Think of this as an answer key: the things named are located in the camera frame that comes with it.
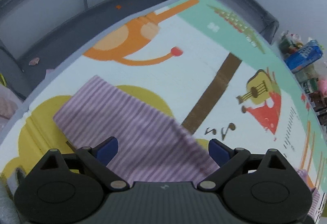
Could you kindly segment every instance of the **orange monkey illustration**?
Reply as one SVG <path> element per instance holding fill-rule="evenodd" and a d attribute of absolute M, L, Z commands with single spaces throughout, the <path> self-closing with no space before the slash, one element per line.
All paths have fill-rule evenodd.
<path fill-rule="evenodd" d="M 84 53 L 84 56 L 99 61 L 116 61 L 128 66 L 149 66 L 159 64 L 173 56 L 182 55 L 183 51 L 173 47 L 170 53 L 151 60 L 135 61 L 124 58 L 137 52 L 147 45 L 159 32 L 158 24 L 194 5 L 199 0 L 188 0 L 160 14 L 151 12 L 127 22 L 125 25 L 106 35 L 93 47 Z"/>

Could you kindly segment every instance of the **musical note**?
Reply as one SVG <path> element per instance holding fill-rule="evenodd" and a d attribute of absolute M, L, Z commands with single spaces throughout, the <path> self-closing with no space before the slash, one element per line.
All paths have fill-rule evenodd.
<path fill-rule="evenodd" d="M 208 131 L 208 129 L 210 129 L 210 127 L 208 127 L 206 130 L 205 130 L 205 132 L 204 132 L 204 134 L 206 135 L 206 134 L 209 134 L 210 132 L 212 132 L 212 134 L 217 134 L 217 130 L 216 129 L 211 129 L 210 131 Z"/>
<path fill-rule="evenodd" d="M 220 133 L 221 133 L 221 138 L 222 138 L 222 140 L 225 139 L 225 137 L 226 137 L 227 132 L 228 132 L 229 129 L 232 130 L 232 131 L 234 131 L 234 130 L 236 129 L 235 124 L 233 124 L 233 123 L 229 123 L 229 125 L 228 125 L 228 127 L 227 127 L 225 133 L 224 133 L 224 127 L 221 129 Z"/>

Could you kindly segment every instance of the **red tail tip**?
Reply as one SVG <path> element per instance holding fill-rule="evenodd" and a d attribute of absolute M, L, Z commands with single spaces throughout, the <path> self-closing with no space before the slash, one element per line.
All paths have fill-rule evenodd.
<path fill-rule="evenodd" d="M 183 54 L 183 51 L 181 49 L 179 49 L 178 47 L 173 47 L 173 48 L 171 48 L 170 53 L 173 56 L 181 56 Z"/>

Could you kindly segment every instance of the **blue gripper pad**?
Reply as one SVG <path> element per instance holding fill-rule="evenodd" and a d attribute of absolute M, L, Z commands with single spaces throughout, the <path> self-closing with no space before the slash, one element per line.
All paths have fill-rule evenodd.
<path fill-rule="evenodd" d="M 104 142 L 104 144 L 97 149 L 94 157 L 103 165 L 107 166 L 107 164 L 113 159 L 117 152 L 118 140 L 117 138 L 113 137 L 108 142 Z"/>
<path fill-rule="evenodd" d="M 230 160 L 229 153 L 213 140 L 209 141 L 209 155 L 221 167 Z"/>

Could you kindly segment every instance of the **gray floor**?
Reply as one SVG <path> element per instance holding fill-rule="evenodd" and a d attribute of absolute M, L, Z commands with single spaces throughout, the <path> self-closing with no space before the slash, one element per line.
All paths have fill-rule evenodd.
<path fill-rule="evenodd" d="M 34 89 L 45 77 L 48 68 L 56 68 L 79 47 L 119 20 L 165 0 L 113 0 L 67 22 L 37 43 L 18 61 Z M 28 66 L 39 57 L 36 66 Z"/>

